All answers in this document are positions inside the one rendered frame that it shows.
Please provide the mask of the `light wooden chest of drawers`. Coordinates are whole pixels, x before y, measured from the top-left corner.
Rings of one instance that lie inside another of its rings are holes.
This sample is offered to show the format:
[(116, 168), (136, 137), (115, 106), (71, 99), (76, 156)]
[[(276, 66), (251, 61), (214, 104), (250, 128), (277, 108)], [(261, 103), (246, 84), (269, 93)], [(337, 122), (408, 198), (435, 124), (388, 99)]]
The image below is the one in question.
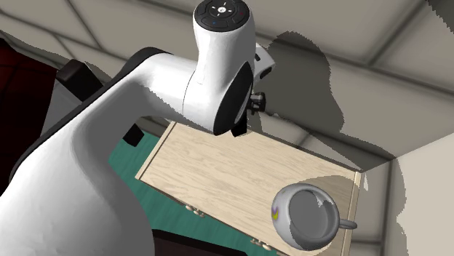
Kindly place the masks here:
[(251, 237), (278, 256), (349, 256), (351, 231), (304, 252), (274, 230), (271, 203), (286, 185), (310, 183), (328, 192), (340, 216), (355, 218), (361, 175), (256, 132), (214, 136), (172, 122), (136, 178)]

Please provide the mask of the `dark red furniture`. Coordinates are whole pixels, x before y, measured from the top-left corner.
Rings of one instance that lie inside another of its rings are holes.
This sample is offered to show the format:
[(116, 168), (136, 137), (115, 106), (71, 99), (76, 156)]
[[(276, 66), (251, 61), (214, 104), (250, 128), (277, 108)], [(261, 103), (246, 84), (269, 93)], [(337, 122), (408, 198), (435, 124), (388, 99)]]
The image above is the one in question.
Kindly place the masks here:
[(0, 195), (15, 163), (40, 137), (56, 73), (0, 38)]

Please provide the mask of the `grey mug with coloured print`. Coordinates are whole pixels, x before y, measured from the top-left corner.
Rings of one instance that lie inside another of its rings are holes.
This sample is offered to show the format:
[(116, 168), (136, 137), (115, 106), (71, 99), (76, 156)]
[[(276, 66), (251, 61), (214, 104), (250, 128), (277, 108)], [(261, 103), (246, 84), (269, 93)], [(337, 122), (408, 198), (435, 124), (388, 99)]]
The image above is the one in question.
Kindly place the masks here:
[(357, 228), (354, 221), (340, 218), (333, 198), (308, 183), (283, 187), (271, 205), (276, 232), (291, 247), (313, 251), (327, 246), (339, 229)]

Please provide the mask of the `teal rug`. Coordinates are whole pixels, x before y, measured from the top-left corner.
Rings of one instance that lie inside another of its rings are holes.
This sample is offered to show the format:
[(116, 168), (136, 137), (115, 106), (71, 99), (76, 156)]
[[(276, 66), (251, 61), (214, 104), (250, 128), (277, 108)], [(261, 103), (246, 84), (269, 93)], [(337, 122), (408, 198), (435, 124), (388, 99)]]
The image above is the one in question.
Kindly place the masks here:
[(248, 256), (277, 256), (274, 250), (267, 251), (252, 244), (249, 236), (212, 217), (198, 217), (183, 205), (137, 180), (135, 175), (158, 141), (158, 137), (148, 133), (135, 147), (120, 139), (108, 159), (112, 169), (140, 202), (152, 228), (238, 249)]

